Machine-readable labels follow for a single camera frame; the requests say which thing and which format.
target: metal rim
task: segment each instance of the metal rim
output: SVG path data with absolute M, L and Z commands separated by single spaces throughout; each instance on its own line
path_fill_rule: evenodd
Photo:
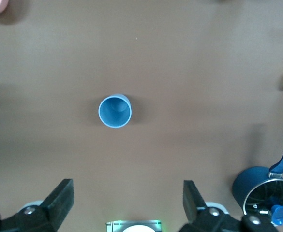
M 246 211 L 245 206 L 246 206 L 246 202 L 247 202 L 247 200 L 248 200 L 249 195 L 250 195 L 254 190 L 256 190 L 258 187 L 260 187 L 261 185 L 266 184 L 266 183 L 269 183 L 269 182 L 272 182 L 272 181 L 283 181 L 283 179 L 270 179 L 270 180 L 266 180 L 266 181 L 264 181 L 263 183 L 258 184 L 257 186 L 255 186 L 253 189 L 250 190 L 250 192 L 247 194 L 246 198 L 244 199 L 243 206 L 242 206 L 242 211 L 243 211 L 244 215 L 247 215 L 247 211 Z

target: blue cup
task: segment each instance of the blue cup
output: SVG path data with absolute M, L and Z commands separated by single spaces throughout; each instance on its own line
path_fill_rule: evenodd
M 243 213 L 262 214 L 274 225 L 283 224 L 283 155 L 272 167 L 252 167 L 233 183 L 233 195 Z
M 98 115 L 108 127 L 123 127 L 132 117 L 131 103 L 123 94 L 113 94 L 101 102 Z

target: silver screw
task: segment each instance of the silver screw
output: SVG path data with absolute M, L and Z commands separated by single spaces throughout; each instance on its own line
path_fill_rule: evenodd
M 250 222 L 252 222 L 254 225 L 259 225 L 261 224 L 260 219 L 258 219 L 256 216 L 249 216 Z
M 34 211 L 35 211 L 35 208 L 33 208 L 33 207 L 27 207 L 27 208 L 25 209 L 25 211 L 24 211 L 24 214 L 30 215 L 30 214 L 32 214 Z
M 209 212 L 214 216 L 220 215 L 220 212 L 216 208 L 210 208 Z

